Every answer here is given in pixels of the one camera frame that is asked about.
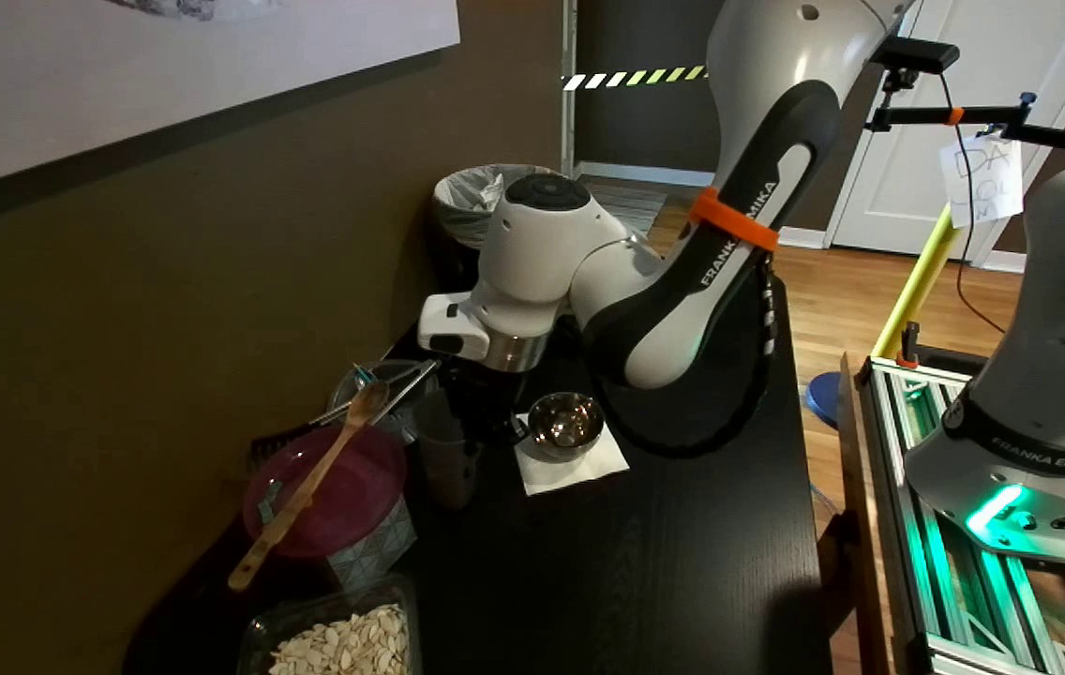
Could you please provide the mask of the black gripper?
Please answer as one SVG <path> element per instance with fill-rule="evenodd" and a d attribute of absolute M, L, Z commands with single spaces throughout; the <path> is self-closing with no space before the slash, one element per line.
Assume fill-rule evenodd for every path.
<path fill-rule="evenodd" d="M 427 375 L 423 419 L 435 430 L 490 430 L 508 419 L 508 408 L 508 375 L 458 360 L 440 360 Z"/>

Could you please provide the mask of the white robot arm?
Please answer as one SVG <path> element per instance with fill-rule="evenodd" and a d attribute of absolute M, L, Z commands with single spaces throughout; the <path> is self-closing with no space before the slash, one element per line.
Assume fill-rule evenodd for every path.
<path fill-rule="evenodd" d="M 582 183 L 533 173 L 504 188 L 480 279 L 420 306 L 427 353 L 528 373 L 559 318 L 629 390 L 678 390 L 732 316 L 764 318 L 747 294 L 777 246 L 772 219 L 805 173 L 789 158 L 832 146 L 844 85 L 904 53 L 869 0 L 727 0 L 708 34 L 719 170 L 670 256 L 644 253 Z M 904 466 L 922 504 L 974 543 L 1065 561 L 1065 173 L 1042 193 L 1009 334 Z"/>

